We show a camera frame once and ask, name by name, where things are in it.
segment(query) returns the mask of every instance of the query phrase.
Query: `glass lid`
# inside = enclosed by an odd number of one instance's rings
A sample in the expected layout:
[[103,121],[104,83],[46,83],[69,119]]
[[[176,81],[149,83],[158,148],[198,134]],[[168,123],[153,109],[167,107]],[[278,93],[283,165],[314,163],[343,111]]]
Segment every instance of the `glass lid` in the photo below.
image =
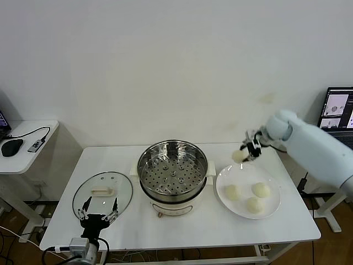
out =
[[109,214],[115,198],[119,215],[127,208],[132,198],[132,185],[129,178],[118,172],[102,172],[86,180],[76,191],[72,210],[77,218],[78,209],[92,197],[87,214]]

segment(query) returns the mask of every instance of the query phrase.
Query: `wooden floor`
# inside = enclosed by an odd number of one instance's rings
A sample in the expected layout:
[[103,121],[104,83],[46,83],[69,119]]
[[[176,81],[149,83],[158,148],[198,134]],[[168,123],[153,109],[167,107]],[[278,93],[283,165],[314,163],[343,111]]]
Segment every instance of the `wooden floor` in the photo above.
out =
[[[311,201],[304,200],[311,209]],[[47,207],[45,215],[49,216],[54,211],[53,207]],[[342,228],[342,233],[333,233],[325,221],[325,219],[316,219],[316,223],[321,231],[322,237],[315,241],[314,258],[315,265],[352,265],[353,264],[353,206],[348,203],[339,204],[334,210],[333,214]],[[19,214],[16,210],[10,213],[4,213],[0,217],[0,225],[20,233],[26,224],[26,218]],[[10,236],[9,232],[1,230],[4,236]],[[5,257],[8,254],[9,247],[15,238],[5,237],[4,245],[1,251],[1,256]],[[38,243],[36,235],[31,236],[31,240]],[[125,257],[126,252],[114,252],[110,255],[109,262],[116,262],[124,258],[124,261],[132,262],[145,261],[168,261],[174,259],[198,259],[201,258],[225,258],[225,257],[245,257],[248,255],[255,255],[252,247],[226,247],[226,248],[201,248],[201,249],[188,249],[188,250],[159,250],[146,251],[142,253],[133,254],[129,252]],[[13,246],[9,253],[9,258],[13,260],[15,265],[27,264],[38,265],[41,264],[41,251],[35,246],[26,243],[19,243],[15,239]],[[47,254],[47,265],[56,264],[61,261],[59,258]],[[6,259],[0,257],[0,265],[5,265]],[[299,243],[293,249],[288,251],[282,257],[275,260],[271,265],[311,265],[312,260],[312,242]]]

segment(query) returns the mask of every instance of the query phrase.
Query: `white robotic arm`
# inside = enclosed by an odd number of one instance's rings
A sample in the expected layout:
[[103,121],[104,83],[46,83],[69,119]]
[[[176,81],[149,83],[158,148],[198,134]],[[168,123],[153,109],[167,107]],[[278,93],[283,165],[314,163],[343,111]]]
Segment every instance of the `white robotic arm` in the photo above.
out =
[[280,142],[287,148],[288,155],[314,178],[353,197],[353,150],[322,129],[305,123],[295,113],[277,112],[260,128],[255,139],[251,139],[251,145],[249,141],[244,141],[249,151],[248,160],[259,156],[259,145]]

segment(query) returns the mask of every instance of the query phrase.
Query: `stainless steel steamer basket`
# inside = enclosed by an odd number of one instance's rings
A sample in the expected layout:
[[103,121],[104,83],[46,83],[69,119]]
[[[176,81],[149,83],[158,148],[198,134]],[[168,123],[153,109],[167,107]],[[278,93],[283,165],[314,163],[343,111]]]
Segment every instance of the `stainless steel steamer basket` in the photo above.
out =
[[150,146],[140,157],[137,172],[143,191],[166,204],[187,202],[206,184],[207,159],[195,145],[167,140]]

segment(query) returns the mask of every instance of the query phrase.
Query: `laptop screen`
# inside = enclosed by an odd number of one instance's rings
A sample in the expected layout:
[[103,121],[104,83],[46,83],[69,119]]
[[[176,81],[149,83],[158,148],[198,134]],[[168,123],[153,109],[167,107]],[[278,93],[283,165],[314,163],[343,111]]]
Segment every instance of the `laptop screen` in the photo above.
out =
[[353,87],[328,88],[318,126],[325,131],[353,131]]
[[0,131],[8,131],[8,130],[11,130],[11,127],[5,120],[4,115],[0,111]]

